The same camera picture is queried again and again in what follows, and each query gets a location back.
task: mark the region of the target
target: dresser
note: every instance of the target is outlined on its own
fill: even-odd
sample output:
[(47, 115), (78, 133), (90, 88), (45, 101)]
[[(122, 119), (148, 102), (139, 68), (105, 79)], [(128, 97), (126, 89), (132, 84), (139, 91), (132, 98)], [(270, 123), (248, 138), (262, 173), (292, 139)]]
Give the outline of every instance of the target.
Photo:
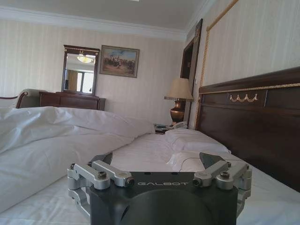
[(78, 95), (66, 92), (43, 92), (40, 91), (40, 107), (68, 107), (81, 109), (103, 110), (105, 108), (105, 98), (90, 95)]

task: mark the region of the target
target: dark wood headboard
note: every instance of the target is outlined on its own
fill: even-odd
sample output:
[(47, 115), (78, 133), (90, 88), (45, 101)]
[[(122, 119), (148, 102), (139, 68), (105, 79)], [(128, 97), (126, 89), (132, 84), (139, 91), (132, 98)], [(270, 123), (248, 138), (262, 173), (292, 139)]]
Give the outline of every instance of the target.
[(197, 130), (300, 192), (300, 67), (204, 86), (199, 94)]

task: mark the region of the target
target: striped wallpaper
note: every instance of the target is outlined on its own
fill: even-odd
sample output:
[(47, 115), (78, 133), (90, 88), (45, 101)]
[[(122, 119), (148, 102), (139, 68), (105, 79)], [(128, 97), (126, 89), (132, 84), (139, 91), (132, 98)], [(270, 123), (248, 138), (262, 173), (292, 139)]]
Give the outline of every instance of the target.
[(183, 42), (0, 20), (0, 96), (25, 88), (60, 91), (63, 45), (140, 49), (137, 79), (98, 75), (96, 95), (110, 112), (170, 124), (173, 101), (164, 100), (180, 75)]
[[(200, 80), (206, 27), (232, 0), (217, 0), (204, 17), (196, 77)], [(210, 31), (203, 85), (300, 66), (300, 0), (239, 0)], [(198, 97), (199, 83), (194, 96)], [(195, 122), (192, 104), (191, 127)]]

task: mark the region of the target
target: screw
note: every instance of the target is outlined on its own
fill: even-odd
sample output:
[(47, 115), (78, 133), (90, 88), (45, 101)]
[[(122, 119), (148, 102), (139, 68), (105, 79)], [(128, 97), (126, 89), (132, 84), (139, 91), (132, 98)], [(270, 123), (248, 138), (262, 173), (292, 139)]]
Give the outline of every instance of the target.
[(126, 184), (125, 184), (125, 187), (131, 187), (135, 184), (135, 180), (133, 178), (128, 178), (126, 180)]
[(104, 171), (99, 172), (99, 173), (98, 173), (98, 178), (99, 178), (99, 179), (104, 179), (104, 178), (106, 178), (106, 172), (104, 172)]
[(201, 182), (201, 181), (199, 182), (198, 180), (193, 179), (193, 182), (192, 182), (192, 183), (193, 183), (194, 186), (199, 187), (199, 186), (201, 185), (202, 182)]
[(221, 172), (220, 175), (223, 178), (229, 178), (229, 173), (228, 172)]

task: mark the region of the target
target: painting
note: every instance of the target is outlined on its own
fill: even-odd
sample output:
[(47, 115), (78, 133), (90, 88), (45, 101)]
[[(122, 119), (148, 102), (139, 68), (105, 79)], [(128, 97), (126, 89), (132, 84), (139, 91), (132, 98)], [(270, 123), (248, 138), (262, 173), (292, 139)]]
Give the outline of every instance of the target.
[(101, 74), (137, 77), (139, 49), (102, 46)]

